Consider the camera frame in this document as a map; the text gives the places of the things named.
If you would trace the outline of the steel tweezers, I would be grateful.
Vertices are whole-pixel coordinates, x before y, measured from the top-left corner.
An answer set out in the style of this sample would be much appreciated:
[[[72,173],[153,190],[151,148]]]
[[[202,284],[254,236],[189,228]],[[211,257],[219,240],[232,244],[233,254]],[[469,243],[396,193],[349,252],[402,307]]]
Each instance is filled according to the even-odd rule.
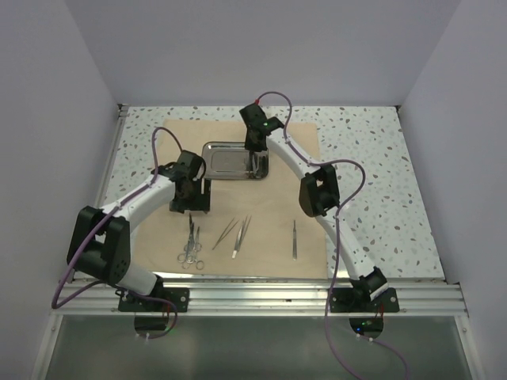
[[[243,232],[244,232],[244,229],[245,229],[245,226],[246,226],[246,223],[243,222],[242,225],[240,226],[239,228],[239,231],[238,231],[238,235],[236,237],[236,241],[235,241],[235,244],[234,244],[234,249],[232,251],[232,254],[231,254],[231,259],[234,260],[235,257],[237,256],[238,254],[238,251],[240,250],[241,248],[241,244],[242,244],[242,235],[243,235]]]
[[[246,231],[248,230],[248,227],[249,227],[249,224],[250,224],[250,221],[252,219],[252,216],[251,215],[247,215],[244,222],[243,222],[243,225],[242,225],[242,234],[241,234],[241,241],[243,241],[243,239],[245,238],[246,236]]]
[[[220,244],[220,242],[232,231],[232,229],[236,226],[238,223],[238,220],[233,218],[225,227],[223,232],[220,234],[219,238],[217,239],[216,243],[213,245],[212,250],[216,249],[216,247]]]

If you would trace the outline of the steel surgical scissors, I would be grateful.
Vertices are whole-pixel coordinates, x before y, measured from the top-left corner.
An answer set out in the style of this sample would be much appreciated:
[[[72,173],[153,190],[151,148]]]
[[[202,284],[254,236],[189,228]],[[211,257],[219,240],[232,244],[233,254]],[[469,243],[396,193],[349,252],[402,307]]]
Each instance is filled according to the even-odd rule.
[[[193,221],[193,217],[191,215],[189,215],[189,237],[184,250],[191,250],[195,252],[199,252],[201,250],[201,244],[198,242],[197,232],[195,229],[195,222]]]

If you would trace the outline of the beige surgical wrap cloth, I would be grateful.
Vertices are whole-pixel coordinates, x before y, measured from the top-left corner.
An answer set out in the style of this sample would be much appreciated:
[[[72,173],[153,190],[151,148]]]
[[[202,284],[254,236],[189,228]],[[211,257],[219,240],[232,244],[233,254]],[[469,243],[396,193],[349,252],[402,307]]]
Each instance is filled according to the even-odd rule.
[[[326,233],[299,205],[299,179],[274,153],[262,180],[214,180],[207,214],[190,214],[200,227],[198,257],[204,269],[183,269],[177,256],[189,237],[189,215],[172,212],[167,204],[145,219],[133,234],[133,261],[153,272],[209,276],[257,276],[326,279]],[[246,236],[234,260],[238,231],[251,215]],[[212,250],[227,224],[232,231]],[[298,260],[292,259],[292,223],[296,220]]]

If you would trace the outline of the steel ring-handled clamp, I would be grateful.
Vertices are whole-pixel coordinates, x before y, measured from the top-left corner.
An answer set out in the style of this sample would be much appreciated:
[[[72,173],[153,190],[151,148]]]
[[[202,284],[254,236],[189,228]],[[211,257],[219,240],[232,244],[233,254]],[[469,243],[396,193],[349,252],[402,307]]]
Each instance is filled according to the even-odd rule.
[[[195,227],[191,226],[189,230],[189,238],[184,246],[184,251],[177,256],[177,261],[181,264],[193,264],[196,262],[196,256],[201,249],[199,243],[199,230],[195,231]]]

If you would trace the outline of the steel scalpel handle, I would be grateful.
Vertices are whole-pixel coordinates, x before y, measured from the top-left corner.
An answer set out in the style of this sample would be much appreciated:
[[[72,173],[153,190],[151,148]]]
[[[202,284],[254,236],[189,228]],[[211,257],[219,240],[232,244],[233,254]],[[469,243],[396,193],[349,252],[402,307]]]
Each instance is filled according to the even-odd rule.
[[[262,161],[263,157],[261,152],[250,152],[250,176],[252,178],[260,178],[262,175]]]
[[[298,260],[297,229],[295,219],[292,223],[292,259],[294,261]]]

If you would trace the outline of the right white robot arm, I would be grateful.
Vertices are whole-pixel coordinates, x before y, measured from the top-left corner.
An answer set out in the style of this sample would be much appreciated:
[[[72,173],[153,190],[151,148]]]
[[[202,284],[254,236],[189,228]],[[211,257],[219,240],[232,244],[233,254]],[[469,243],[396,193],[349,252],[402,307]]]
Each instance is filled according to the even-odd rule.
[[[267,117],[254,102],[239,111],[246,125],[245,148],[252,152],[276,154],[299,179],[299,205],[303,213],[316,219],[335,244],[337,259],[342,260],[353,286],[353,301],[360,310],[372,310],[387,290],[387,279],[362,251],[351,228],[340,218],[345,201],[355,198],[354,191],[341,200],[335,165],[356,166],[362,175],[359,189],[365,185],[364,168],[349,159],[318,162],[288,134],[287,126],[276,117]]]

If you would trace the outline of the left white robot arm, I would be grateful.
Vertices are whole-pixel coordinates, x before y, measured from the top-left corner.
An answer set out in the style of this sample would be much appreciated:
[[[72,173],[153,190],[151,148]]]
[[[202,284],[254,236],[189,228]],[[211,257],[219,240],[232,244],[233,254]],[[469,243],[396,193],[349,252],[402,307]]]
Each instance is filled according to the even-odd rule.
[[[147,179],[119,200],[78,213],[67,254],[67,271],[128,291],[144,309],[159,309],[165,300],[162,279],[132,262],[131,234],[147,217],[167,204],[170,210],[209,212],[211,181],[205,160],[183,150],[178,159],[153,169]]]

